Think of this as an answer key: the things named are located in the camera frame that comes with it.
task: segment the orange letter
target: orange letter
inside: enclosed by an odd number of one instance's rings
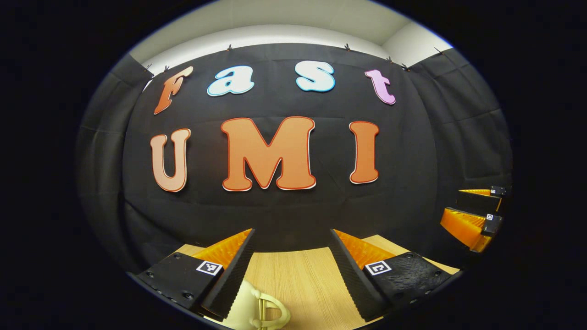
[[[253,183],[245,176],[245,162],[259,186],[267,189],[282,160],[281,176],[276,182],[280,189],[310,189],[316,185],[316,178],[310,174],[309,158],[312,119],[287,117],[269,145],[249,118],[227,120],[221,129],[228,136],[228,178],[222,182],[224,189],[251,189]]]
[[[151,149],[153,149],[153,174],[155,181],[163,190],[176,193],[183,189],[187,181],[187,166],[185,164],[185,143],[190,137],[190,130],[180,129],[171,134],[171,141],[175,145],[176,152],[176,173],[172,177],[165,173],[163,165],[163,147],[167,143],[165,134],[155,135],[151,139]]]
[[[171,105],[171,95],[177,94],[177,92],[180,90],[181,83],[183,82],[183,77],[189,76],[193,70],[194,68],[190,66],[189,68],[184,69],[180,73],[165,81],[165,84],[163,84],[163,93],[161,94],[161,99],[159,99],[159,104],[155,108],[155,112],[153,112],[154,115],[167,109]]]
[[[375,169],[375,135],[379,127],[369,122],[352,122],[349,128],[355,135],[355,170],[350,174],[350,182],[373,182],[379,177]]]

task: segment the ceiling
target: ceiling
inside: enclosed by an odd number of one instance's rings
[[[383,45],[411,20],[369,0],[217,0],[153,33],[133,50],[141,62],[194,38],[251,25],[305,25]]]

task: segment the pink letter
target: pink letter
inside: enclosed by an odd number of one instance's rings
[[[387,92],[387,87],[385,86],[389,85],[389,79],[382,76],[379,70],[365,71],[365,76],[371,78],[371,82],[373,82],[373,88],[375,88],[375,94],[377,94],[383,103],[392,105],[396,102],[395,96],[389,95]]]

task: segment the letter m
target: letter m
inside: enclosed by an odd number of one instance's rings
[[[283,190],[310,189],[316,178],[310,174],[309,138],[314,121],[307,117],[287,117],[277,128],[269,145],[249,118],[222,123],[228,136],[228,178],[222,182],[228,191],[247,191],[252,180],[245,175],[249,165],[255,180],[267,189],[280,161],[281,176],[276,183]]]

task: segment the blue letter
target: blue letter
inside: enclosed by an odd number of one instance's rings
[[[334,88],[334,78],[331,74],[334,69],[326,62],[305,60],[295,65],[295,72],[302,77],[296,79],[296,84],[302,90],[328,92]]]
[[[228,92],[243,94],[249,91],[255,83],[251,81],[253,69],[250,66],[239,65],[224,69],[216,75],[216,81],[208,87],[208,95],[221,96]]]

